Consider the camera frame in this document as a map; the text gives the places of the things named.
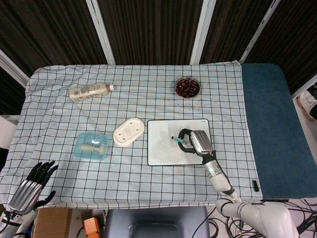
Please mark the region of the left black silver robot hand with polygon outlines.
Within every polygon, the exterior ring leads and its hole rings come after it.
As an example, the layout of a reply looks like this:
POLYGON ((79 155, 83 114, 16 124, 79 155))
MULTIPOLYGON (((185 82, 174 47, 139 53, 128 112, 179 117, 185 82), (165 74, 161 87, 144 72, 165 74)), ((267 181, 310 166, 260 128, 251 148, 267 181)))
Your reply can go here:
POLYGON ((10 211, 26 215, 33 209, 48 204, 55 196, 55 190, 51 191, 44 200, 39 200, 39 196, 57 169, 58 165, 55 165, 54 161, 38 163, 13 195, 8 205, 10 211))

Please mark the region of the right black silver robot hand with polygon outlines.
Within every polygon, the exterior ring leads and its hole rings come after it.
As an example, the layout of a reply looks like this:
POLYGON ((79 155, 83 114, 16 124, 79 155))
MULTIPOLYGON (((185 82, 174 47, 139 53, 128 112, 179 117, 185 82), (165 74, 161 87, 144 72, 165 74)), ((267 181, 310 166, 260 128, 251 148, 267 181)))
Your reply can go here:
POLYGON ((203 157, 207 154, 211 155, 213 148, 205 131, 190 130, 185 128, 179 132, 178 138, 183 140, 186 135, 188 136, 189 143, 192 147, 186 148, 181 142, 178 142, 178 146, 183 152, 197 154, 200 157, 203 157))

